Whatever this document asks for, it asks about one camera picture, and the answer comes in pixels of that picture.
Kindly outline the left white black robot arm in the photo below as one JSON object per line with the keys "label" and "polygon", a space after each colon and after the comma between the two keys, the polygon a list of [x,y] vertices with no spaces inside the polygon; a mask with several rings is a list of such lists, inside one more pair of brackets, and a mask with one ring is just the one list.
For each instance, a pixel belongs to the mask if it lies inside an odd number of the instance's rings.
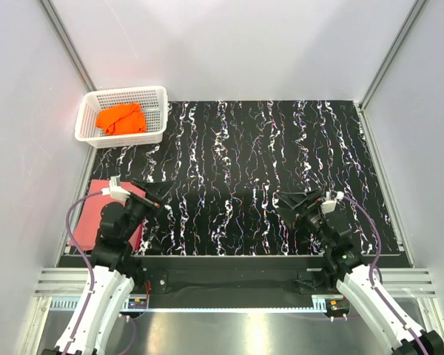
{"label": "left white black robot arm", "polygon": [[118,177],[111,177],[106,187],[88,195],[108,196],[111,201],[101,209],[91,253],[85,254],[73,241],[88,270],[86,283],[63,334],[43,354],[104,354],[125,299],[149,288],[130,238],[145,218],[160,213],[174,183],[134,179],[131,184],[133,190],[125,189]]}

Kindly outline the orange t shirt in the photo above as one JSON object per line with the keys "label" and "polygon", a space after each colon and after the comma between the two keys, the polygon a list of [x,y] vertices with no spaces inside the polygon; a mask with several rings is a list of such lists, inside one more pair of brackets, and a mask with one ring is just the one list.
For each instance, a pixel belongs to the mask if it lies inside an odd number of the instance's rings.
{"label": "orange t shirt", "polygon": [[145,114],[137,103],[119,104],[100,111],[95,126],[105,135],[131,135],[147,131]]}

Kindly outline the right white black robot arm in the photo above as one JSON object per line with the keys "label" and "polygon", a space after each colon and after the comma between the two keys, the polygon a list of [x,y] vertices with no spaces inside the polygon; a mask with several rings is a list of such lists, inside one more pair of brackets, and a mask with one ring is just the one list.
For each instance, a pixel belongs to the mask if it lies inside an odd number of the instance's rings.
{"label": "right white black robot arm", "polygon": [[307,229],[321,239],[324,264],[320,284],[340,292],[356,309],[382,345],[385,354],[444,354],[443,338],[415,322],[383,286],[378,256],[367,263],[350,241],[351,230],[329,222],[337,203],[346,200],[365,209],[343,192],[278,192],[275,210],[291,230]]}

